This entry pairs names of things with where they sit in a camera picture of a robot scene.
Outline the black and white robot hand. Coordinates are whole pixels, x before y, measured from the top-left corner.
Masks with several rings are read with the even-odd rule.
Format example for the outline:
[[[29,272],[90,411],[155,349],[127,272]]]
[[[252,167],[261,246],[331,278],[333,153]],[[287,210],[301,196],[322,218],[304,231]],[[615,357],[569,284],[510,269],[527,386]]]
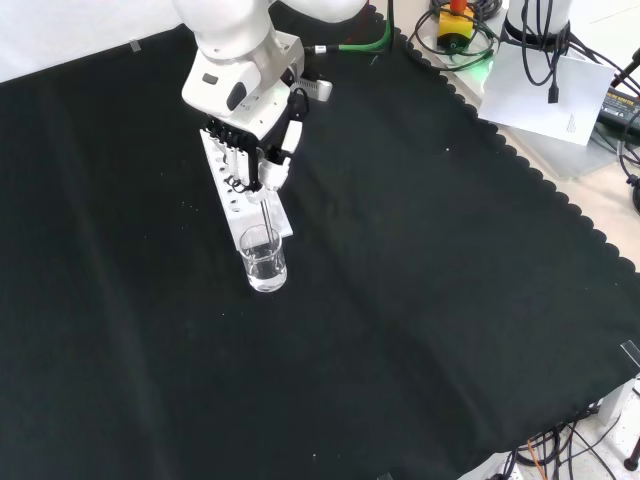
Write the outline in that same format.
[[[209,117],[202,132],[222,153],[223,183],[259,204],[286,182],[310,109],[308,95],[282,81],[261,95],[250,95],[238,82],[223,104],[229,115]]]

